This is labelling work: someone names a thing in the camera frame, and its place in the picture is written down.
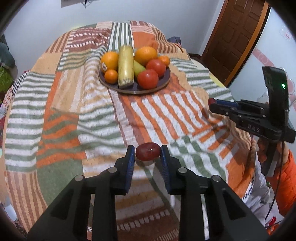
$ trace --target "orange jacket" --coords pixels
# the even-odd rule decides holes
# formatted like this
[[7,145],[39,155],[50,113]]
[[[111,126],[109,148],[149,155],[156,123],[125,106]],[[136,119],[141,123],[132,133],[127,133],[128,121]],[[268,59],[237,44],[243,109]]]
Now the orange jacket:
[[[275,170],[273,177],[267,177],[266,180],[270,182],[272,189],[275,191],[279,179],[280,168]],[[279,213],[285,216],[296,199],[296,164],[292,152],[289,150],[289,159],[282,168],[281,180],[279,183],[279,190],[276,195],[276,202],[279,207]]]

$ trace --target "plate of fruit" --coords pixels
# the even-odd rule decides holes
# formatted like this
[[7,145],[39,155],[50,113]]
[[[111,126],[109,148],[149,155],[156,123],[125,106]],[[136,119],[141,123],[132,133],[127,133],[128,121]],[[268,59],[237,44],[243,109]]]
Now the plate of fruit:
[[108,51],[101,58],[100,82],[126,94],[147,94],[158,91],[170,81],[170,58],[157,55],[152,47],[142,47],[135,53],[123,45],[118,53]]

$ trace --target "brown wooden door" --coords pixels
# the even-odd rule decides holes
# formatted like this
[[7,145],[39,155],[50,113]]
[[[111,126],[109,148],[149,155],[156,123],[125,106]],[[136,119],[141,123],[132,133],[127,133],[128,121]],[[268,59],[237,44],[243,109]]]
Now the brown wooden door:
[[202,60],[224,83],[257,27],[264,0],[228,0],[216,33]]

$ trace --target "screw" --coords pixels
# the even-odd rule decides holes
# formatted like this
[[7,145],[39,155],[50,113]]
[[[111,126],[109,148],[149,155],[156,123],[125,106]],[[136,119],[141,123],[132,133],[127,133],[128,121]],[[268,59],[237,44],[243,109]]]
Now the screw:
[[218,175],[214,175],[214,176],[212,176],[212,179],[213,179],[213,181],[215,181],[215,182],[220,182],[220,181],[221,181],[221,177],[218,176]]
[[110,172],[110,173],[115,173],[115,172],[117,172],[117,168],[116,168],[116,167],[110,167],[110,168],[108,169],[108,172]]
[[82,175],[77,175],[77,176],[74,177],[74,180],[75,180],[76,182],[80,182],[80,181],[83,180],[83,176],[82,176]]
[[178,169],[178,172],[179,172],[179,173],[186,173],[186,172],[187,172],[187,169],[186,169],[185,167],[180,167],[180,168]]

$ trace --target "striped tablecloth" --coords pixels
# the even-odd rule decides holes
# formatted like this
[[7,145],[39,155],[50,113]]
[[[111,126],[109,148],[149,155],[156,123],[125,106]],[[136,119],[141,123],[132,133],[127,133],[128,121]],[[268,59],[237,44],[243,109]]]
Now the striped tablecloth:
[[[101,56],[122,44],[168,55],[169,85],[144,96],[102,86]],[[167,144],[182,166],[220,175],[241,198],[250,188],[255,149],[249,135],[208,110],[209,97],[232,100],[230,91],[150,23],[101,22],[67,32],[17,87],[9,91],[3,151],[10,198],[26,230],[75,175],[98,175],[128,145]],[[179,212],[180,198],[167,194],[155,165],[135,164],[128,195],[116,197],[119,239],[177,240]]]

